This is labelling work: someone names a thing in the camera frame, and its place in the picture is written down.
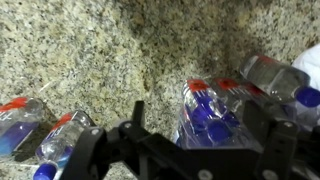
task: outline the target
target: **screw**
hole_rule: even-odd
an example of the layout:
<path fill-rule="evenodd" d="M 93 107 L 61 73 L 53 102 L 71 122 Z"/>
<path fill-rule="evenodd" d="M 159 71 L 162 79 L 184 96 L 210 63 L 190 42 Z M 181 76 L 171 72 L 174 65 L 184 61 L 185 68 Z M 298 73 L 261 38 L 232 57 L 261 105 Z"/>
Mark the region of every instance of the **screw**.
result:
<path fill-rule="evenodd" d="M 262 172 L 262 176 L 266 180 L 278 180 L 279 179 L 278 175 L 274 171 L 268 170 L 268 169 L 266 169 Z"/>
<path fill-rule="evenodd" d="M 131 123 L 126 123 L 126 124 L 124 125 L 124 127 L 125 127 L 125 128 L 130 128 L 130 127 L 131 127 Z"/>
<path fill-rule="evenodd" d="M 99 129 L 93 129 L 93 130 L 91 130 L 91 134 L 92 135 L 96 135 L 96 134 L 98 134 L 99 133 Z"/>
<path fill-rule="evenodd" d="M 287 126 L 287 127 L 292 127 L 293 126 L 291 122 L 285 122 L 284 125 Z"/>
<path fill-rule="evenodd" d="M 212 174 L 210 171 L 206 169 L 201 169 L 198 173 L 198 177 L 200 180 L 212 180 Z"/>

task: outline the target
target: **black metal bracket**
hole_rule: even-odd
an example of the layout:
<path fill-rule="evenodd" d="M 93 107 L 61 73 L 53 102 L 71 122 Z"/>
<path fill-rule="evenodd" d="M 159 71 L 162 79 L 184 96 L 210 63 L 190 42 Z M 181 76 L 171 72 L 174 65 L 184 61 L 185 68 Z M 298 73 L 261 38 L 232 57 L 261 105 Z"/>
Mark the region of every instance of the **black metal bracket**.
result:
<path fill-rule="evenodd" d="M 249 149 L 180 149 L 160 134 L 150 134 L 141 127 L 144 103 L 138 101 L 132 121 L 107 133 L 94 127 L 81 134 L 61 179 L 103 179 L 110 164 L 119 161 L 142 180 L 304 179 L 291 171 L 294 158 L 306 160 L 317 170 L 318 129 L 308 140 L 297 139 L 299 128 L 293 122 L 276 122 L 255 104 L 248 104 L 244 123 L 264 145 L 261 154 Z M 296 152 L 296 147 L 310 147 L 310 152 Z"/>

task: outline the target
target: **clear plastic bottle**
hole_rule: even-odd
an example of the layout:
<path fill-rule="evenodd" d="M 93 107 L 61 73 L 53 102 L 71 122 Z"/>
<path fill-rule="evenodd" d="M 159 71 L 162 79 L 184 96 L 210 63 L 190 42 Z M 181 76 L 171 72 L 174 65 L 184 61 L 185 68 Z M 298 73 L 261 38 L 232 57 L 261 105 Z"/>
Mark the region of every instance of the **clear plastic bottle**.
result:
<path fill-rule="evenodd" d="M 183 87 L 177 144 L 192 148 L 251 147 L 235 116 L 230 115 L 216 92 L 201 79 L 189 79 Z"/>
<path fill-rule="evenodd" d="M 0 106 L 0 156 L 18 148 L 43 116 L 44 104 L 36 98 L 18 97 Z"/>
<path fill-rule="evenodd" d="M 299 101 L 307 107 L 320 104 L 320 92 L 309 87 L 303 71 L 263 55 L 255 55 L 240 67 L 242 76 L 281 104 Z"/>
<path fill-rule="evenodd" d="M 95 124 L 83 111 L 74 111 L 62 116 L 36 149 L 40 167 L 33 179 L 52 180 L 57 169 L 66 164 L 81 132 L 90 126 Z"/>
<path fill-rule="evenodd" d="M 228 109 L 239 120 L 242 120 L 245 102 L 248 100 L 253 100 L 277 120 L 294 120 L 281 105 L 273 103 L 267 94 L 249 82 L 239 84 L 230 78 L 214 78 L 211 84 L 214 91 L 222 97 Z"/>

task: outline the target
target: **blue bottle cap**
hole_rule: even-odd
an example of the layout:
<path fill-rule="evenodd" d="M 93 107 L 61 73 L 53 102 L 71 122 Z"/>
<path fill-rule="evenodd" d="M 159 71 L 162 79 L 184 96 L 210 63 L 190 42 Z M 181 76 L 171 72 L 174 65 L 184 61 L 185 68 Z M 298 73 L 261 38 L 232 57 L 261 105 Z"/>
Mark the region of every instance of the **blue bottle cap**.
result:
<path fill-rule="evenodd" d="M 296 99 L 306 107 L 316 107 L 320 104 L 320 92 L 312 87 L 303 87 L 297 91 Z"/>
<path fill-rule="evenodd" d="M 57 173 L 53 164 L 41 164 L 33 175 L 33 180 L 52 180 Z"/>
<path fill-rule="evenodd" d="M 204 131 L 207 126 L 208 118 L 210 117 L 210 114 L 203 110 L 203 107 L 198 106 L 191 114 L 190 120 L 191 120 L 191 126 L 193 128 L 193 131 L 195 134 L 197 132 Z"/>
<path fill-rule="evenodd" d="M 228 112 L 225 116 L 223 116 L 222 121 L 227 123 L 230 127 L 240 126 L 239 120 L 232 112 Z"/>
<path fill-rule="evenodd" d="M 215 142 L 221 142 L 232 136 L 230 129 L 221 121 L 213 121 L 208 126 L 210 138 Z"/>

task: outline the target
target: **water bottle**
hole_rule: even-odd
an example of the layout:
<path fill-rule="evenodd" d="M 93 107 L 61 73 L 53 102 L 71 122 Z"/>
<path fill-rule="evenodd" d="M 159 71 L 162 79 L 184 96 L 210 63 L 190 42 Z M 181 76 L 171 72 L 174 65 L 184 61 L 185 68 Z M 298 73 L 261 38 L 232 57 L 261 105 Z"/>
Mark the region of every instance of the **water bottle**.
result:
<path fill-rule="evenodd" d="M 273 103 L 267 94 L 249 82 L 239 84 L 230 78 L 214 78 L 211 82 L 214 91 L 239 120 L 242 120 L 248 100 L 253 100 L 277 120 L 293 120 L 293 116 L 281 105 Z"/>
<path fill-rule="evenodd" d="M 303 71 L 263 55 L 255 55 L 240 67 L 241 75 L 281 104 L 299 101 L 306 107 L 320 104 L 320 92 L 309 86 Z"/>
<path fill-rule="evenodd" d="M 83 111 L 74 111 L 61 117 L 48 136 L 36 149 L 40 167 L 34 180 L 52 180 L 59 167 L 63 167 L 84 128 L 94 126 L 94 122 Z"/>
<path fill-rule="evenodd" d="M 189 79 L 183 87 L 177 144 L 191 148 L 249 147 L 238 120 L 209 85 L 201 79 Z"/>
<path fill-rule="evenodd" d="M 0 106 L 0 156 L 17 149 L 43 116 L 44 104 L 36 98 L 18 97 Z"/>

